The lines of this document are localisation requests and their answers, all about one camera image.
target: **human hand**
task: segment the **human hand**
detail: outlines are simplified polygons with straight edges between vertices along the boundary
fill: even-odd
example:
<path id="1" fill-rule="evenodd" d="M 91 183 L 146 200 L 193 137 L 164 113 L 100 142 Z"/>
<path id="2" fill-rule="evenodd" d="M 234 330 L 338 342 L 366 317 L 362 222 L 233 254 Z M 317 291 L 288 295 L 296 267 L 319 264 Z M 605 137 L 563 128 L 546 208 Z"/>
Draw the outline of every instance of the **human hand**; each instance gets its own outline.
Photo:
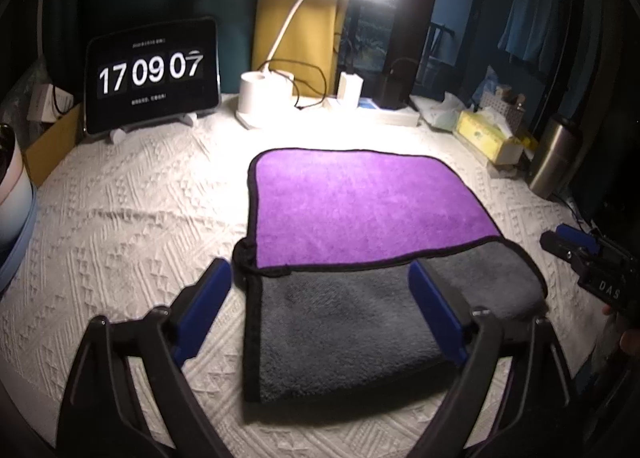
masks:
<path id="1" fill-rule="evenodd" d="M 602 308 L 604 315 L 616 313 L 608 304 Z M 640 330 L 627 330 L 620 338 L 620 349 L 631 357 L 640 357 Z"/>

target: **yellow tissue box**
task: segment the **yellow tissue box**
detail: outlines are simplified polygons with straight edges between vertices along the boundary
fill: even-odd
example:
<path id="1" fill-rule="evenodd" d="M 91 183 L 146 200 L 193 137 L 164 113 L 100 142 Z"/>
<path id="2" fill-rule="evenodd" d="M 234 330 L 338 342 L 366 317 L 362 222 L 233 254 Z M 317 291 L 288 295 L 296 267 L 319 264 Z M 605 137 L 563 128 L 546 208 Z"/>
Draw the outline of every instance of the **yellow tissue box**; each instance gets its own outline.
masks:
<path id="1" fill-rule="evenodd" d="M 517 164 L 524 149 L 517 138 L 506 138 L 499 128 L 472 112 L 460 113 L 456 131 L 495 165 Z"/>

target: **textured tablecloth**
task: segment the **textured tablecloth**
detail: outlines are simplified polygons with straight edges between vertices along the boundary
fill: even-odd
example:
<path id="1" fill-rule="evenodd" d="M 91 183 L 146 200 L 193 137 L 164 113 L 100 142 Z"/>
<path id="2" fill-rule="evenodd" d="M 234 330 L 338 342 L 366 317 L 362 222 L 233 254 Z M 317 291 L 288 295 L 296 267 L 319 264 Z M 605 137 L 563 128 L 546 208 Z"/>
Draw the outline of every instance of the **textured tablecloth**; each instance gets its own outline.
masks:
<path id="1" fill-rule="evenodd" d="M 546 277 L 549 317 L 576 372 L 603 319 L 600 303 L 575 284 L 568 264 L 544 253 L 540 234 L 572 223 L 562 206 L 522 181 L 491 180 L 458 141 L 427 126 L 357 130 L 244 130 L 227 102 L 191 129 L 169 124 L 135 131 L 117 146 L 74 149 L 38 191 L 30 249 L 0 302 L 0 378 L 28 422 L 53 443 L 66 377 L 87 321 L 118 321 L 169 304 L 216 256 L 230 258 L 246 234 L 246 172 L 266 149 L 372 149 L 442 159 L 476 193 L 504 235 Z M 437 380 L 421 398 L 369 393 L 344 408 L 280 406 L 256 411 L 241 401 L 244 293 L 233 287 L 200 355 L 184 372 L 220 437 L 238 457 L 404 456 L 444 394 Z M 170 440 L 142 366 L 134 379 L 155 438 Z M 502 361 L 472 440 L 486 433 L 509 363 Z"/>

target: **blue gripper pad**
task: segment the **blue gripper pad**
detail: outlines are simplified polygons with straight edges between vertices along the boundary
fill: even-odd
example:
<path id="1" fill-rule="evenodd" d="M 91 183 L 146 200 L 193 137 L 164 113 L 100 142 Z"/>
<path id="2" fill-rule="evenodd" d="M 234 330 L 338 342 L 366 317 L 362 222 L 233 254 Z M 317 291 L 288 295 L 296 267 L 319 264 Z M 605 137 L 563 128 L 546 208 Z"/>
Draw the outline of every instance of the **blue gripper pad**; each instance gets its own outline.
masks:
<path id="1" fill-rule="evenodd" d="M 464 366 L 468 358 L 464 326 L 441 294 L 433 279 L 430 278 L 427 271 L 418 261 L 414 261 L 409 266 L 409 290 L 413 294 L 418 308 L 420 308 L 420 312 L 424 320 L 427 321 L 431 333 L 433 333 L 445 358 L 458 367 Z M 460 294 L 460 292 L 453 289 L 449 289 L 448 292 Z M 460 294 L 460 298 L 466 303 L 462 294 Z M 466 310 L 466 316 L 470 316 L 468 309 Z"/>
<path id="2" fill-rule="evenodd" d="M 216 259 L 198 282 L 183 288 L 171 304 L 170 323 L 175 333 L 172 356 L 179 368 L 200 351 L 230 289 L 231 266 Z"/>
<path id="3" fill-rule="evenodd" d="M 590 234 L 574 229 L 573 227 L 561 223 L 556 227 L 556 234 L 561 238 L 564 238 L 572 244 L 584 247 L 590 254 L 596 256 L 600 251 L 600 245 L 596 239 Z"/>

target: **power strip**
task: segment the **power strip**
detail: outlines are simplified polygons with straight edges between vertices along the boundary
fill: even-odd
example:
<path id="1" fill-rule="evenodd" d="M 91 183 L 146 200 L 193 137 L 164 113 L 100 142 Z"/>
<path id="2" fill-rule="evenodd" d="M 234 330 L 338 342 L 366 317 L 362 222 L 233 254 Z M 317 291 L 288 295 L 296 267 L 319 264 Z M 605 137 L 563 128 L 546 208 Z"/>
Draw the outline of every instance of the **power strip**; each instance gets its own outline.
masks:
<path id="1" fill-rule="evenodd" d="M 27 120 L 53 124 L 74 105 L 74 96 L 56 87 L 57 111 L 53 101 L 53 84 L 36 84 L 31 94 Z"/>

